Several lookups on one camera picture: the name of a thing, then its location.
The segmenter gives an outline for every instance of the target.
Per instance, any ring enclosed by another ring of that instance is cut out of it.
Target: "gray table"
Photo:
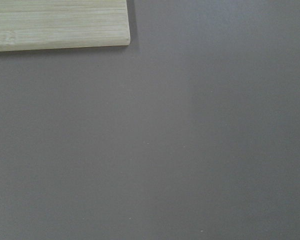
[[[0,53],[0,240],[300,240],[300,1],[128,5]]]

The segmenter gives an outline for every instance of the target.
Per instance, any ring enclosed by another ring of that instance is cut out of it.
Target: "gray countertop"
[[[300,1],[128,8],[0,52],[0,240],[300,240]]]

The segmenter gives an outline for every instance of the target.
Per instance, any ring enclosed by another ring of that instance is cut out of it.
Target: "gray surface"
[[[0,240],[300,240],[300,1],[128,3],[0,53]]]

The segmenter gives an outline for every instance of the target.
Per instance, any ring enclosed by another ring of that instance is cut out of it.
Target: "wood grain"
[[[126,0],[0,0],[0,51],[129,43]]]

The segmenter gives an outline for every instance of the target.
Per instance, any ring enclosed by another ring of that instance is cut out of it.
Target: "wooden board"
[[[0,51],[129,43],[126,0],[0,0]]]

